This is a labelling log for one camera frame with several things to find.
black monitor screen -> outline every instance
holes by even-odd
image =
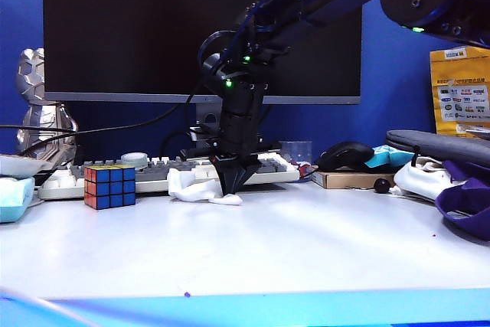
[[[198,82],[202,41],[233,28],[254,1],[44,0],[46,91],[54,93],[48,96],[144,101],[160,95],[172,101],[172,95],[189,94]],[[214,51],[224,45],[216,43]],[[278,58],[268,94],[360,96],[360,64],[359,9]]]

printed label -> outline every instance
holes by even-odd
[[[461,47],[460,49],[444,50],[444,57],[446,59],[461,59],[466,57],[466,49]]]
[[[444,122],[488,122],[482,115],[490,110],[487,86],[452,86],[449,95],[447,87],[437,87],[437,90]]]

blue object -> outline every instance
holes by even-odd
[[[123,169],[124,180],[135,180],[136,170],[135,168],[124,168]]]
[[[123,170],[121,168],[111,168],[109,176],[110,181],[123,181]]]
[[[123,193],[123,182],[122,181],[114,181],[109,184],[110,185],[110,194],[111,195],[120,195]]]
[[[136,204],[136,195],[134,193],[124,194],[124,205],[130,206],[131,204]]]
[[[95,173],[96,173],[96,180],[95,181],[97,181],[97,182],[110,181],[109,172],[110,172],[110,170],[106,169],[106,168],[95,170]]]
[[[136,183],[134,181],[125,181],[122,191],[124,193],[134,193],[136,191]]]
[[[99,183],[96,184],[95,195],[109,195],[109,183]]]
[[[394,168],[405,165],[412,157],[412,152],[401,151],[393,147],[384,145],[374,147],[374,156],[365,162],[366,166],[376,168],[382,165],[391,165]]]
[[[110,207],[121,207],[123,206],[123,195],[111,195],[110,196]]]
[[[383,290],[154,298],[58,300],[101,325],[178,327],[393,325],[488,321],[490,289]],[[424,327],[477,327],[488,322]]]
[[[0,178],[0,223],[15,222],[34,196],[34,178]]]
[[[97,210],[106,210],[107,208],[110,208],[109,195],[104,195],[103,197],[97,197]]]

white desk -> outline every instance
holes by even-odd
[[[274,188],[242,193],[241,207],[41,204],[0,227],[1,284],[49,299],[490,287],[490,246],[454,234],[431,205]]]

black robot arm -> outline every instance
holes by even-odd
[[[259,162],[257,126],[275,57],[310,31],[369,0],[261,0],[247,8],[227,49],[203,64],[207,87],[223,98],[220,128],[209,155],[223,193],[235,193]],[[395,22],[417,31],[481,47],[490,45],[490,0],[381,0]]]

